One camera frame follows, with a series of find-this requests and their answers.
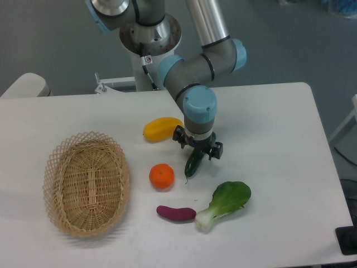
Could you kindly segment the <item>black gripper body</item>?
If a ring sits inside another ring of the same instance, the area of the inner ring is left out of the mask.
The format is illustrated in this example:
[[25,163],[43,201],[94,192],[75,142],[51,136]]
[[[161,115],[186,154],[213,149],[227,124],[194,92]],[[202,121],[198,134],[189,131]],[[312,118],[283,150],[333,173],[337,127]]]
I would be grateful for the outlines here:
[[203,148],[210,145],[212,133],[213,131],[210,130],[207,133],[194,134],[187,131],[184,127],[177,126],[173,132],[172,139],[179,144],[180,142],[185,141],[187,145],[192,148]]

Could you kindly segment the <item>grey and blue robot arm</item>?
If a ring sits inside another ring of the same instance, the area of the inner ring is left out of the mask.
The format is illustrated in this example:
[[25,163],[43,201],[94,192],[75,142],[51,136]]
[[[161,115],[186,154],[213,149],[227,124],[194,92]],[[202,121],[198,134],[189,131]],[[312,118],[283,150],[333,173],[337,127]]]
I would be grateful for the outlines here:
[[207,83],[240,69],[247,52],[241,41],[230,37],[218,1],[186,5],[202,48],[189,60],[175,54],[181,28],[164,1],[86,1],[101,32],[119,30],[131,55],[136,89],[167,90],[183,113],[184,125],[176,127],[173,140],[219,159],[223,144],[213,139],[217,100]]

